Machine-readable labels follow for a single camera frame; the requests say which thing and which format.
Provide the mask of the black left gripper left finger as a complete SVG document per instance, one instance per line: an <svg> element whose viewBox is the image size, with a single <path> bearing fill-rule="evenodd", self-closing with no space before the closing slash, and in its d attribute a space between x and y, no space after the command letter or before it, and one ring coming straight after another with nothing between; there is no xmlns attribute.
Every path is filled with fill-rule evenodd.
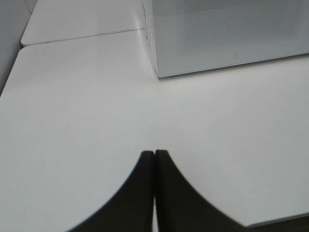
<svg viewBox="0 0 309 232"><path fill-rule="evenodd" d="M154 207L154 153L143 151L129 177L97 212L72 232L151 232Z"/></svg>

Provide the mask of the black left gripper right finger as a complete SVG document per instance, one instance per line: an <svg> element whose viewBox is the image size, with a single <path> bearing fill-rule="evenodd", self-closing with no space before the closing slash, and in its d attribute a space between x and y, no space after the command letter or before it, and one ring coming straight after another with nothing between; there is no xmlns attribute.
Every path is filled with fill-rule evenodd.
<svg viewBox="0 0 309 232"><path fill-rule="evenodd" d="M166 150L154 156L155 205L160 232L246 232L205 200L184 178Z"/></svg>

